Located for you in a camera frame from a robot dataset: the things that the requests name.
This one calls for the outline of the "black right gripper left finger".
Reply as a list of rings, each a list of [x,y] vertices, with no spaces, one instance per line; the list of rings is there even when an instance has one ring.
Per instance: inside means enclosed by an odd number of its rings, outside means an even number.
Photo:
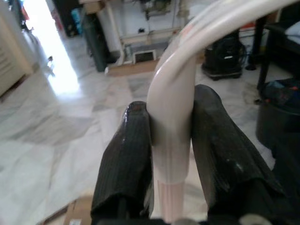
[[[92,219],[148,218],[153,207],[150,119],[146,103],[134,101],[103,153],[90,215]]]

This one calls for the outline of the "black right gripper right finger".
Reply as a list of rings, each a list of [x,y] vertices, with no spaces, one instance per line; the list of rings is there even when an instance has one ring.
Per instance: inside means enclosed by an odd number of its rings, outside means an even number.
[[[206,85],[195,87],[191,139],[208,219],[289,218],[292,207],[282,186]]]

